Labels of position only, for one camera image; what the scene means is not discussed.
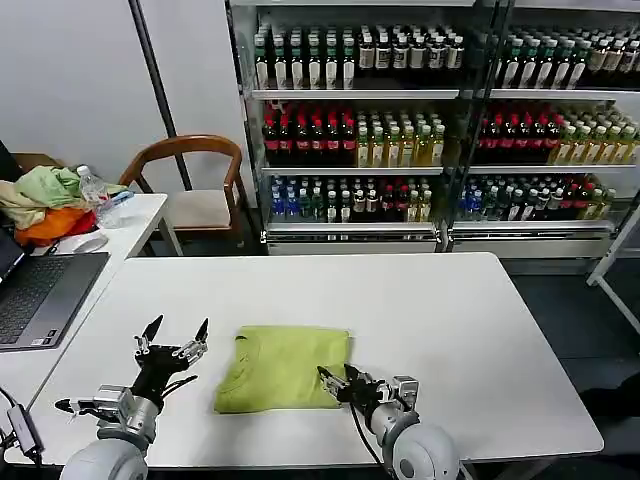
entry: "laptop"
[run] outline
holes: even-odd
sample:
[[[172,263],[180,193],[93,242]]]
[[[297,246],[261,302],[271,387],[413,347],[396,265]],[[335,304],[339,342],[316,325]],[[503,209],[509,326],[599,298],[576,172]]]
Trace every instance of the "laptop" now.
[[[108,258],[29,256],[0,228],[0,352],[55,348]]]

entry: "chair seat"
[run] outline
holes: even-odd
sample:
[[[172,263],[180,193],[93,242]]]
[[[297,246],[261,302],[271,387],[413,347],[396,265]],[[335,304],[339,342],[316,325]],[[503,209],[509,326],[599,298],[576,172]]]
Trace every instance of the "chair seat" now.
[[[171,193],[167,215],[176,230],[228,229],[231,223],[223,190]]]

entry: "green cloth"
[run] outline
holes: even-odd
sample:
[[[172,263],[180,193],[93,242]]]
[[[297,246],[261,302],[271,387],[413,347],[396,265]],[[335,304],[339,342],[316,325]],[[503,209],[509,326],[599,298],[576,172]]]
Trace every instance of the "green cloth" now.
[[[18,193],[49,208],[86,208],[80,193],[80,177],[68,168],[37,166],[15,183]],[[122,185],[107,184],[109,195],[126,190]]]
[[[235,339],[235,361],[218,386],[219,413],[272,408],[335,408],[318,365],[344,378],[349,333],[314,327],[246,326]]]

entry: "chair backrest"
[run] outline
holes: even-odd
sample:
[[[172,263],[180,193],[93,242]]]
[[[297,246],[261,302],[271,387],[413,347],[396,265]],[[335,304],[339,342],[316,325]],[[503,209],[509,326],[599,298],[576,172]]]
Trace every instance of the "chair backrest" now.
[[[190,152],[222,153],[231,157],[231,164],[224,179],[225,190],[233,185],[235,178],[240,174],[242,151],[231,140],[217,135],[184,135],[162,140],[142,150],[127,167],[118,183],[129,186],[136,182],[143,192],[153,193],[149,183],[142,176],[144,166],[154,160]]]

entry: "laptop keyboard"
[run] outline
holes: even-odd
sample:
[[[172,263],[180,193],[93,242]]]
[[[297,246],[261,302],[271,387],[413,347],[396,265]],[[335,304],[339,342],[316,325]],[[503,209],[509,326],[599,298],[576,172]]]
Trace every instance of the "laptop keyboard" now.
[[[18,341],[72,260],[70,256],[27,259],[6,285],[0,285],[0,344]]]

